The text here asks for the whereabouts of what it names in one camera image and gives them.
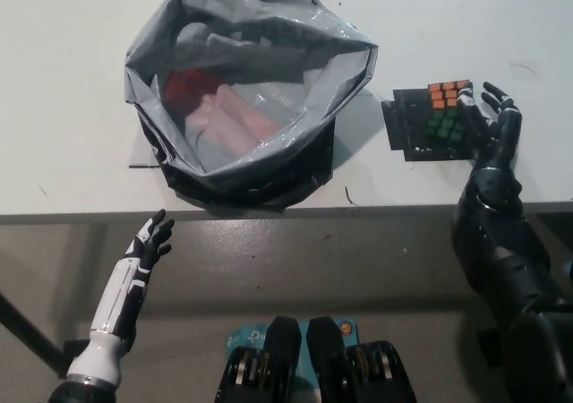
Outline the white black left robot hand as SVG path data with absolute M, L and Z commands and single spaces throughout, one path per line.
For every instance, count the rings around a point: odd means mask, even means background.
M 170 252 L 168 243 L 175 222 L 159 210 L 135 235 L 116 263 L 100 298 L 91 329 L 133 339 L 153 268 Z

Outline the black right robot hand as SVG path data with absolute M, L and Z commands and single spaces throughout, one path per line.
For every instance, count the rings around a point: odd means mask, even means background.
M 513 98 L 490 82 L 483 83 L 481 99 L 496 113 L 495 119 L 479 108 L 472 82 L 462 88 L 457 97 L 466 127 L 466 143 L 474 153 L 474 168 L 512 172 L 523 116 Z

